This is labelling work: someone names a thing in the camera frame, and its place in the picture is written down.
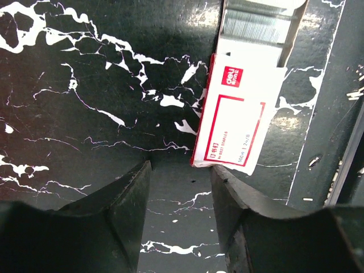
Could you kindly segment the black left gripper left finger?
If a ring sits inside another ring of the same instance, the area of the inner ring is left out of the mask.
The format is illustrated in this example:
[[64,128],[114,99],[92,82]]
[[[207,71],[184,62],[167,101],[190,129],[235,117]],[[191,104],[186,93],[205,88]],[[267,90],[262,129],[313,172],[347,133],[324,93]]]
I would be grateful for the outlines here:
[[151,163],[59,210],[1,202],[2,272],[136,272]]

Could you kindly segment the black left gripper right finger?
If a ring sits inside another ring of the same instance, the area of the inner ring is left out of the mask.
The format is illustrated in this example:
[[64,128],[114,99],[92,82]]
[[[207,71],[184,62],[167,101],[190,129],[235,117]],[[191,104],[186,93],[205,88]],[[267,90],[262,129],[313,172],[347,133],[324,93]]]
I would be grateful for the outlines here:
[[218,239],[229,272],[362,272],[363,208],[285,206],[211,169]]

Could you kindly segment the white red staple box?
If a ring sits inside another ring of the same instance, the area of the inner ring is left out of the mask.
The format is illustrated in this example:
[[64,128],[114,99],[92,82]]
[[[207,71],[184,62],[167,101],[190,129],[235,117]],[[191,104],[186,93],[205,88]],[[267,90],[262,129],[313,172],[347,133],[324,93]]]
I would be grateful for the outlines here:
[[225,1],[191,165],[251,175],[306,1]]

